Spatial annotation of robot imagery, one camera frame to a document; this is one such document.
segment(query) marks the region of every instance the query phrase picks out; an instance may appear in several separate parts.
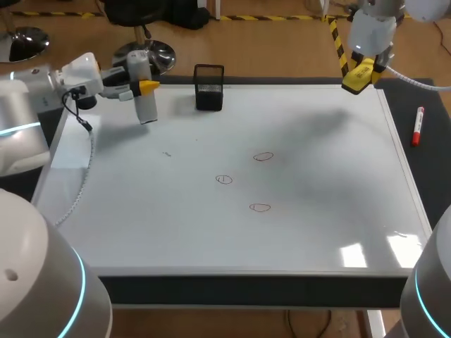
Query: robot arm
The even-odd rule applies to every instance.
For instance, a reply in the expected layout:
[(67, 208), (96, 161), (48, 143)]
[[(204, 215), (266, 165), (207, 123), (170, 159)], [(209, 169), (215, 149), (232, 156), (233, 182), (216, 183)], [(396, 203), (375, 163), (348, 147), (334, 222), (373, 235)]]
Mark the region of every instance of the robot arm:
[(359, 0), (359, 10), (350, 17), (347, 43), (352, 55), (350, 71), (343, 79), (344, 89), (359, 94), (381, 78), (393, 59), (392, 40), (404, 10), (415, 20), (431, 22), (451, 15), (451, 0)]
[[(38, 113), (63, 108), (72, 94), (80, 109), (95, 106), (96, 94), (108, 99), (133, 99), (141, 124), (157, 119), (149, 59), (144, 51), (132, 51), (127, 67), (101, 72), (93, 53), (86, 53), (61, 70), (49, 66), (0, 77), (0, 177), (42, 167), (49, 149), (37, 117)], [(79, 119), (89, 131), (87, 121)]]

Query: chair base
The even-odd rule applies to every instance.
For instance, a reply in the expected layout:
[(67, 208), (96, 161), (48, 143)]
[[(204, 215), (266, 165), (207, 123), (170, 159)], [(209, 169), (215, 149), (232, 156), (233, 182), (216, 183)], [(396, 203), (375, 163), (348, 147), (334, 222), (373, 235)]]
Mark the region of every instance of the chair base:
[(162, 75), (175, 65), (175, 52), (171, 46), (161, 41), (146, 40), (144, 45), (131, 42), (122, 46), (113, 56), (113, 67), (125, 65), (131, 51), (143, 49), (147, 52), (152, 75)]
[(50, 45), (49, 36), (36, 27), (19, 27), (14, 33), (0, 33), (0, 63), (29, 60)]

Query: red marker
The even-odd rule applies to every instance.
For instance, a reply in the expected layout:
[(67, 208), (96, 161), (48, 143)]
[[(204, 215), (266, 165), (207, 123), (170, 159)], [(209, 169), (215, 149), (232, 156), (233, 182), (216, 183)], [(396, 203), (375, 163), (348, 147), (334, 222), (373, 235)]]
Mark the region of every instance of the red marker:
[(416, 120), (414, 128), (414, 136), (412, 137), (412, 146), (420, 144), (421, 125), (423, 124), (424, 108), (420, 107), (416, 111)]

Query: yellow and black hazard tape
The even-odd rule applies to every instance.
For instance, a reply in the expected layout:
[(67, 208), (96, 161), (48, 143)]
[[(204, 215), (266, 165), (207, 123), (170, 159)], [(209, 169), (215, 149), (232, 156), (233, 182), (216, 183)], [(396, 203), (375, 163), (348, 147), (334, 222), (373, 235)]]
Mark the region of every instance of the yellow and black hazard tape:
[[(337, 19), (346, 19), (348, 15), (333, 16)], [(296, 20), (323, 20), (324, 17), (317, 15), (222, 15), (221, 21), (296, 21)]]
[(95, 18), (104, 16), (102, 13), (97, 12), (31, 12), (31, 11), (12, 11), (13, 15), (16, 16), (25, 16), (29, 17), (37, 17), (43, 16), (46, 18), (56, 17), (56, 16), (75, 16), (83, 19)]
[(337, 19), (336, 18), (328, 18), (328, 22), (329, 22), (330, 32), (332, 33), (333, 42), (335, 44), (335, 48), (337, 49), (338, 58), (340, 59), (341, 73), (342, 73), (343, 77), (345, 77), (346, 74), (348, 74), (348, 72), (350, 71), (350, 69), (347, 66), (345, 49), (343, 48), (343, 43), (341, 42), (340, 35), (338, 34)]

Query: hand-drawn circle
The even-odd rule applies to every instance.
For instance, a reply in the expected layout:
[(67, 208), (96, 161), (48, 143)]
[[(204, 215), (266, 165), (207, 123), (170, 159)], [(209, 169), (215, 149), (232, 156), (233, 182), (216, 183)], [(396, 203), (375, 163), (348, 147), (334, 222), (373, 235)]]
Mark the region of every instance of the hand-drawn circle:
[(265, 211), (268, 211), (271, 209), (271, 206), (268, 204), (251, 204), (249, 208), (253, 211), (256, 211), (257, 213), (264, 213)]
[(218, 175), (216, 176), (216, 181), (218, 181), (221, 184), (230, 184), (233, 182), (232, 178), (227, 175)]
[(259, 161), (259, 162), (263, 162), (263, 161), (267, 161), (267, 160), (271, 160), (273, 158), (274, 154), (273, 153), (261, 153), (261, 154), (257, 154), (254, 156), (254, 160)]

